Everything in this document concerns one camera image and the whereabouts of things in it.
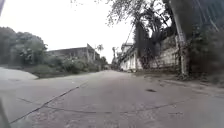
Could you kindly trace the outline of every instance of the concrete road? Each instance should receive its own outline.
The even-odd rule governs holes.
[[[155,78],[104,71],[2,83],[12,128],[224,127],[222,93]]]

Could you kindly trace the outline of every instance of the street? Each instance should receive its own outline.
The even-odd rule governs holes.
[[[12,128],[223,128],[222,95],[116,71],[0,85]]]

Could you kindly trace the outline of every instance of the house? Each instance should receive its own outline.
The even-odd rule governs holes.
[[[133,44],[122,44],[122,52],[118,56],[119,68],[123,71],[136,72],[142,69],[141,63],[137,56],[137,49]]]
[[[81,59],[88,62],[94,62],[100,59],[100,55],[89,44],[87,44],[86,47],[51,50],[48,51],[48,53],[56,56]]]

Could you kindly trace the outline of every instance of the vegetation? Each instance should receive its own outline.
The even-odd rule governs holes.
[[[116,54],[116,48],[115,47],[112,47],[112,51],[113,51],[113,59],[116,58],[115,54]]]
[[[104,48],[103,48],[103,45],[102,45],[102,44],[100,44],[100,45],[98,45],[98,46],[97,46],[97,48],[96,48],[96,49],[97,49],[98,51],[100,51],[100,52],[101,52],[101,51],[103,51],[103,49],[104,49]]]
[[[40,78],[99,70],[98,64],[48,54],[43,40],[31,33],[16,33],[8,27],[0,28],[0,40],[1,65],[19,66]],[[101,66],[107,64],[105,57],[99,62]]]
[[[160,44],[161,40],[170,35],[178,35],[181,62],[179,66],[183,78],[188,77],[189,72],[191,75],[196,72],[208,73],[208,69],[213,69],[211,67],[224,69],[221,66],[223,51],[219,50],[223,44],[221,43],[223,38],[219,36],[223,32],[224,17],[221,15],[223,8],[220,6],[223,1],[109,0],[109,2],[112,3],[108,15],[110,24],[132,18],[132,23],[135,25],[134,40],[144,68],[149,68],[147,62],[156,55],[156,44]]]

